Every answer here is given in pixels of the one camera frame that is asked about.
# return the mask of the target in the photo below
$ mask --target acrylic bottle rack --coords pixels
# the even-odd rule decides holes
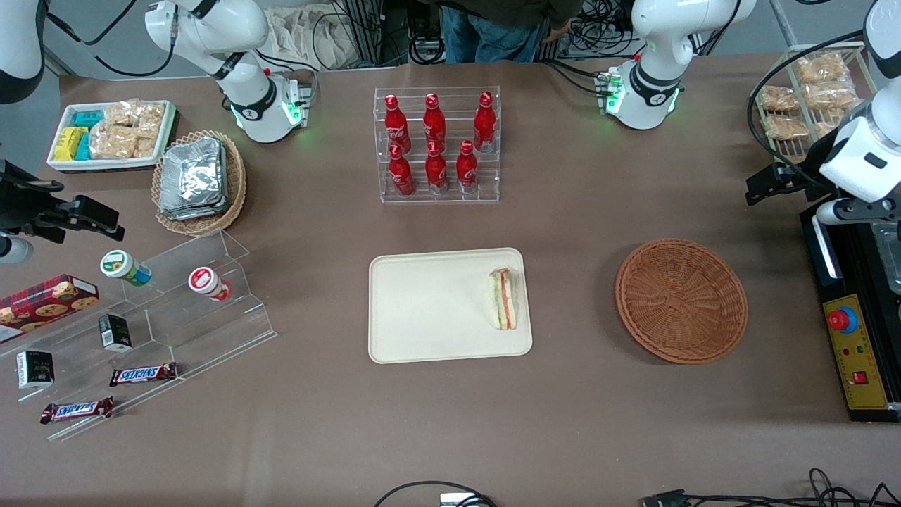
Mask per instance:
[[[95,416],[38,424],[48,403],[69,404],[114,400],[113,419],[130,408],[176,387],[191,377],[276,336],[262,301],[250,293],[239,259],[249,254],[224,231],[192,239],[144,261],[153,271],[150,283],[103,291],[96,309],[83,310],[0,347],[0,369],[15,369],[23,350],[53,354],[54,383],[42,390],[19,390],[21,403],[33,407],[35,428],[48,438],[65,439],[104,419]],[[199,266],[213,268],[232,286],[224,302],[210,300],[187,287],[187,276]],[[133,349],[125,353],[102,347],[97,320],[105,313],[125,318]],[[113,369],[136,368],[175,361],[178,377],[165,382],[110,387]]]
[[[492,152],[477,152],[478,188],[472,194],[463,194],[457,187],[457,155],[460,154],[460,142],[472,139],[473,122],[478,111],[478,98],[484,91],[491,92],[495,99],[495,147]],[[429,192],[428,179],[425,177],[425,131],[423,115],[425,114],[425,96],[438,95],[441,111],[447,122],[447,161],[448,191],[435,196]],[[402,196],[397,192],[388,171],[388,134],[385,130],[385,96],[397,96],[400,110],[406,115],[413,141],[413,149],[405,156],[410,162],[416,192],[411,196]],[[376,96],[372,107],[373,124],[376,135],[376,163],[378,164],[378,192],[385,204],[435,204],[435,203],[477,203],[497,202],[501,197],[501,88],[500,87],[456,87],[456,88],[376,88]]]

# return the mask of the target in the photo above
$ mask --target person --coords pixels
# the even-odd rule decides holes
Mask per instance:
[[[423,0],[441,8],[447,63],[532,61],[539,42],[556,41],[582,0]],[[547,20],[551,33],[542,39]]]

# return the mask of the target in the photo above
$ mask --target red emergency stop button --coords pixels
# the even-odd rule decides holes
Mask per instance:
[[[857,314],[848,307],[839,307],[829,312],[826,322],[830,329],[849,335],[857,329]]]

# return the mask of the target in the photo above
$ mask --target snickers bar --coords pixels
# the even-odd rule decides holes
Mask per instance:
[[[156,380],[171,380],[178,376],[175,362],[158,364],[156,366],[144,366],[142,368],[132,368],[130,370],[113,370],[113,379],[110,380],[110,387],[119,385],[120,383],[139,383]]]
[[[79,417],[113,415],[113,397],[104,398],[90,403],[75,403],[74,405],[47,405],[41,414],[41,424],[60,422],[61,420],[77,419]]]

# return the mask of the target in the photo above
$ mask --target empty wicker basket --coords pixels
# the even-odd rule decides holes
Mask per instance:
[[[732,268],[690,241],[638,247],[620,267],[615,289],[629,333],[673,363],[720,359],[738,345],[748,323],[748,301]]]
[[[244,171],[244,161],[238,148],[227,135],[219,132],[200,131],[179,137],[172,144],[193,143],[204,136],[215,137],[225,145],[225,170],[228,174],[228,198],[229,208],[221,215],[213,215],[209,217],[191,218],[188,220],[169,220],[157,212],[157,221],[160,222],[168,230],[183,235],[199,236],[204,235],[214,229],[225,229],[241,213],[244,207],[244,197],[247,195],[247,176]],[[157,161],[157,167],[153,170],[153,185],[150,187],[150,198],[153,204],[159,207],[159,180],[162,172],[162,159]]]

